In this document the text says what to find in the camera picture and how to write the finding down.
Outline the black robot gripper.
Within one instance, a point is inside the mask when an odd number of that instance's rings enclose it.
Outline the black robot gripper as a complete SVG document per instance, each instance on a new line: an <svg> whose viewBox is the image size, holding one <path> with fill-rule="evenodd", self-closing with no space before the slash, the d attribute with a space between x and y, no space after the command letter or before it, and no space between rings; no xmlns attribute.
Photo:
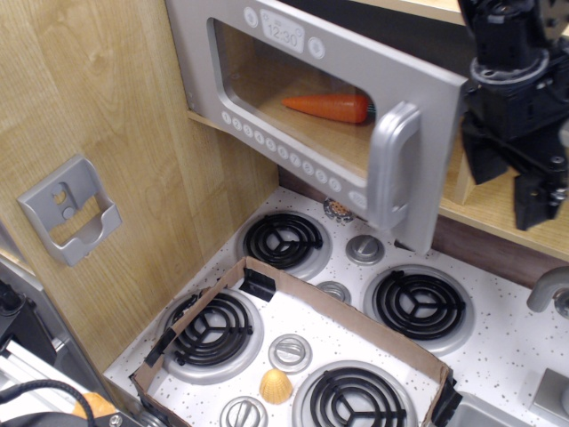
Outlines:
<svg viewBox="0 0 569 427"><path fill-rule="evenodd" d="M514 167L516 227L554 220L568 193L558 133L568 118L568 52L543 51L526 69L494 70L474 61L477 87L466 95L462 147L476 185Z"/></svg>

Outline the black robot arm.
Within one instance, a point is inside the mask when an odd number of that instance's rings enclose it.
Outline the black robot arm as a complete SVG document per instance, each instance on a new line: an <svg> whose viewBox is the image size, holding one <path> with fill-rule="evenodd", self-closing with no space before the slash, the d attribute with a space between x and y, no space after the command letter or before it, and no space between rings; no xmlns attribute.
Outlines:
<svg viewBox="0 0 569 427"><path fill-rule="evenodd" d="M476 184L509 168L516 226L553 220L567 198L568 123L566 1L462 1L476 43L466 95L462 146Z"/></svg>

